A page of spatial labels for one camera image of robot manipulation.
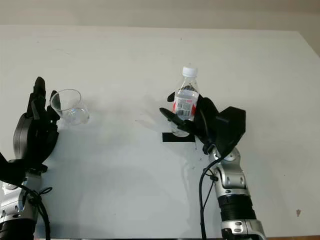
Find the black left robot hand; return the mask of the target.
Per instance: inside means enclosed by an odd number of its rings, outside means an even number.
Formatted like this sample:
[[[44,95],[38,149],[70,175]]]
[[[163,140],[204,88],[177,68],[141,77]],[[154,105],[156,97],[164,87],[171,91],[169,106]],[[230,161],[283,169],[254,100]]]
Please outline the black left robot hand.
[[[13,134],[16,161],[25,169],[41,173],[48,170],[43,162],[56,146],[59,119],[55,110],[46,106],[45,80],[39,76],[29,95],[27,110],[19,118]]]

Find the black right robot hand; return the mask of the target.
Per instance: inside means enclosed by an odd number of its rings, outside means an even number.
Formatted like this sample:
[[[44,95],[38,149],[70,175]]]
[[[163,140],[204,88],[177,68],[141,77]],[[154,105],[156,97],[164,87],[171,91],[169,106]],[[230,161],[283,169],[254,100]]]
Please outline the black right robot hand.
[[[183,120],[164,107],[159,110],[179,130],[198,137],[203,143],[204,154],[209,155],[212,152],[216,140],[216,116],[219,111],[209,98],[199,95],[193,120]]]

